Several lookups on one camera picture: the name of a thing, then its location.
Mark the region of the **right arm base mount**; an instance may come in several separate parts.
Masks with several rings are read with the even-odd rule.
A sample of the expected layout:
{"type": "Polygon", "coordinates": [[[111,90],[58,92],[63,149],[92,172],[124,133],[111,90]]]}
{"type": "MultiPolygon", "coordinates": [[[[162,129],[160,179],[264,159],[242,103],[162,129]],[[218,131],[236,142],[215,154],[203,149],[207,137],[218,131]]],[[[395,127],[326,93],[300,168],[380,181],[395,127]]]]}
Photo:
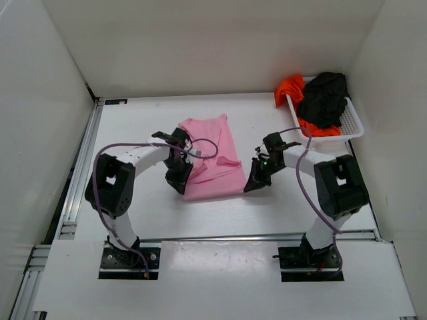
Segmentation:
{"type": "Polygon", "coordinates": [[[341,260],[333,245],[312,253],[302,247],[278,247],[272,258],[279,261],[284,283],[344,281],[341,260]]]}

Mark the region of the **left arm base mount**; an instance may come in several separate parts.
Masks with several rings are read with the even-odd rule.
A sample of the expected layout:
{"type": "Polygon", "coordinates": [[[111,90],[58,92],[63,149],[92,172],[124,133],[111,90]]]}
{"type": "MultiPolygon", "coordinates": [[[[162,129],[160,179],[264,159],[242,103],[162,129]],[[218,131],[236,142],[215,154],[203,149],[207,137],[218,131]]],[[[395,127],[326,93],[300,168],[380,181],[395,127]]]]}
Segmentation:
{"type": "Polygon", "coordinates": [[[158,280],[161,247],[140,247],[139,252],[147,262],[148,271],[145,270],[145,264],[139,255],[117,249],[106,241],[99,264],[98,279],[158,280]]]}

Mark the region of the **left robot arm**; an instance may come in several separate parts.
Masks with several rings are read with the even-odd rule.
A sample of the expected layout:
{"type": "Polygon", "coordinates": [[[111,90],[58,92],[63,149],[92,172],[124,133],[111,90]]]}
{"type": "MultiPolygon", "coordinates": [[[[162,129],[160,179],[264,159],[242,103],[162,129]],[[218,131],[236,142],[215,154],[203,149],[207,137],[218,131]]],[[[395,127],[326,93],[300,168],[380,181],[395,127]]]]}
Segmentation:
{"type": "Polygon", "coordinates": [[[170,135],[158,131],[146,142],[124,143],[123,146],[131,149],[121,155],[102,151],[96,156],[85,199],[99,213],[108,232],[108,241],[118,249],[118,261],[132,267],[140,258],[139,237],[128,215],[135,179],[150,167],[164,163],[167,167],[165,180],[183,195],[193,164],[185,154],[190,137],[184,129],[177,128],[170,135]]]}

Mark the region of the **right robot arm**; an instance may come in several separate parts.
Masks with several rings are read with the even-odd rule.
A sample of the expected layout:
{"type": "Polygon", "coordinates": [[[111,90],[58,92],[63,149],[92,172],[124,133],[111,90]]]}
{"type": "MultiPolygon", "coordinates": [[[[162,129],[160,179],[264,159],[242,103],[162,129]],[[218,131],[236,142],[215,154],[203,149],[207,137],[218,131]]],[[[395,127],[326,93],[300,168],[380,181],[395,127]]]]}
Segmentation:
{"type": "Polygon", "coordinates": [[[300,249],[302,263],[313,267],[324,258],[323,250],[334,244],[344,223],[368,204],[369,194],[351,155],[335,157],[311,151],[310,143],[286,143],[280,132],[265,136],[252,159],[244,192],[271,186],[272,175],[283,169],[295,170],[300,191],[317,215],[300,249]]]}

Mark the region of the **black t-shirt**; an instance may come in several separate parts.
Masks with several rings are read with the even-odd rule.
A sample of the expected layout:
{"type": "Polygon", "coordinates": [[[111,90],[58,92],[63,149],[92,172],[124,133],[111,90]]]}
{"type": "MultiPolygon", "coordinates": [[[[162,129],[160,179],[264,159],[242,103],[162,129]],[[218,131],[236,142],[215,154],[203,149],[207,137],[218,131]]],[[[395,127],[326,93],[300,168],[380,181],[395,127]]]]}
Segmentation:
{"type": "Polygon", "coordinates": [[[341,126],[340,117],[350,97],[343,73],[320,73],[304,86],[302,95],[296,111],[299,118],[320,129],[341,126]]]}

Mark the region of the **pink t-shirt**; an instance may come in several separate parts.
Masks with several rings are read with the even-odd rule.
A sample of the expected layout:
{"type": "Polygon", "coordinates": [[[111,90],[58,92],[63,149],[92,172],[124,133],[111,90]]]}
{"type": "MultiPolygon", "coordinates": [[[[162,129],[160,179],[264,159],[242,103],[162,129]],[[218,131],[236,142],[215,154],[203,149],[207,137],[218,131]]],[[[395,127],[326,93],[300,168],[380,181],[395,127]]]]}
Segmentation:
{"type": "Polygon", "coordinates": [[[188,118],[179,127],[187,131],[193,147],[204,156],[203,159],[193,160],[183,199],[199,201],[241,193],[246,177],[227,115],[204,120],[188,118]],[[206,158],[213,154],[216,154],[214,158],[206,158]]]}

